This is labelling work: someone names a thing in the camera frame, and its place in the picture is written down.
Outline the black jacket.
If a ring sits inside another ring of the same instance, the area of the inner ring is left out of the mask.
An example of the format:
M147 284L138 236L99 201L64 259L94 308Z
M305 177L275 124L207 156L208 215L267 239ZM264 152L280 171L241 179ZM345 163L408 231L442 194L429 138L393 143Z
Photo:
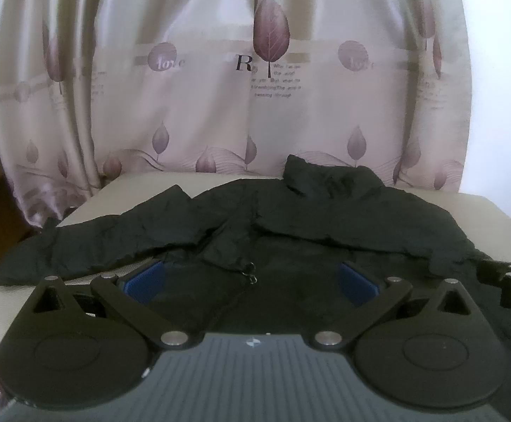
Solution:
M1 286L75 279L160 257L168 295L153 306L190 331L319 329L351 309L344 261L414 284L459 279L511 342L511 309L476 280L482 253L452 215L383 185L366 168L293 156L280 179L240 179L198 196L171 187L120 213L47 227L0 264Z

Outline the pink leaf-print curtain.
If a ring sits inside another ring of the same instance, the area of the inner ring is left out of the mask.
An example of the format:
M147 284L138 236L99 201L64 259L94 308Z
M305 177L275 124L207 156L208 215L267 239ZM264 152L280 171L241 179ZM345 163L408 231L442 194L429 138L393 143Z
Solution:
M30 225L130 172L289 155L455 192L462 0L0 0L0 157Z

